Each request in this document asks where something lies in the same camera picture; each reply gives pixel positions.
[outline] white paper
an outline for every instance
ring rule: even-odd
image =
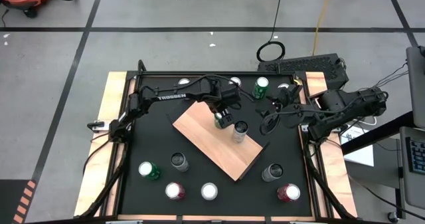
[[[348,142],[349,140],[352,140],[353,138],[356,138],[363,134],[363,130],[358,127],[351,127],[349,130],[343,133],[342,136],[339,137],[341,144],[344,145],[344,143]],[[352,152],[350,154],[347,154],[344,156],[344,159],[350,162],[355,162],[358,164],[368,165],[373,167],[373,147],[372,145],[369,145],[365,148],[362,148],[360,150],[357,150],[356,152]]]

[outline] yellow cable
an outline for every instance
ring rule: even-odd
[[[327,8],[327,4],[328,4],[329,0],[325,0],[323,7],[321,8],[321,12],[320,12],[320,16],[319,16],[319,20],[317,21],[317,26],[316,26],[316,32],[314,33],[314,46],[313,46],[313,56],[314,56],[314,52],[316,51],[316,45],[317,45],[317,34],[319,32],[319,27],[320,27],[320,23],[321,20],[323,18],[323,16],[325,15],[326,12],[326,8]]]

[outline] orange striped tape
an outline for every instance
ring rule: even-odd
[[[33,195],[35,192],[35,187],[35,181],[28,181],[27,186],[24,188],[21,200],[18,204],[18,208],[16,209],[16,214],[13,217],[14,224],[21,224],[25,222],[25,218],[27,217],[31,200],[33,199]]]

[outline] wooden table frame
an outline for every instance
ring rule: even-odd
[[[317,94],[327,89],[325,78],[322,72],[307,72],[307,86],[311,95]],[[100,106],[98,115],[99,120],[113,120],[118,118],[122,106],[125,105],[124,97],[128,95],[127,90],[134,90],[136,80],[126,80],[127,72],[110,72],[106,82],[104,96]],[[303,92],[300,94],[300,99],[305,102]],[[104,134],[100,132],[94,134],[94,138]],[[339,143],[337,134],[332,134],[329,137],[330,140]],[[107,136],[98,138],[92,142],[89,155],[100,145],[108,140]],[[109,143],[102,148],[92,159],[88,162],[86,171],[82,180],[78,201],[74,215],[80,215],[85,212],[92,202],[97,198],[98,194],[106,184],[106,180],[112,173],[110,168],[111,160],[115,164],[116,168],[120,162],[123,144]],[[345,162],[341,148],[329,142],[325,142],[320,146],[321,161],[325,171],[325,177],[327,184],[332,192],[335,194],[337,199],[343,204],[347,211],[354,216],[357,216],[355,209],[353,195],[351,193],[351,187],[345,168]],[[313,162],[318,166],[316,157],[313,157]],[[118,184],[117,180],[110,191],[110,194],[106,200],[106,205],[103,205],[96,216],[101,214],[113,215],[116,201],[118,200]],[[311,203],[311,212],[313,217],[271,217],[272,221],[314,221],[314,216],[328,217],[326,202],[322,190],[315,183],[315,196],[317,197],[319,214],[313,210]],[[338,214],[333,210],[333,215],[338,218]],[[176,221],[176,215],[118,215],[120,220],[161,220],[161,221]],[[208,221],[208,220],[223,220],[223,221],[259,221],[264,222],[265,217],[241,217],[241,216],[196,216],[196,215],[184,215],[182,216],[183,221]]]

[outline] computer monitor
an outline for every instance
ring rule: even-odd
[[[406,49],[414,124],[425,128],[425,47]]]

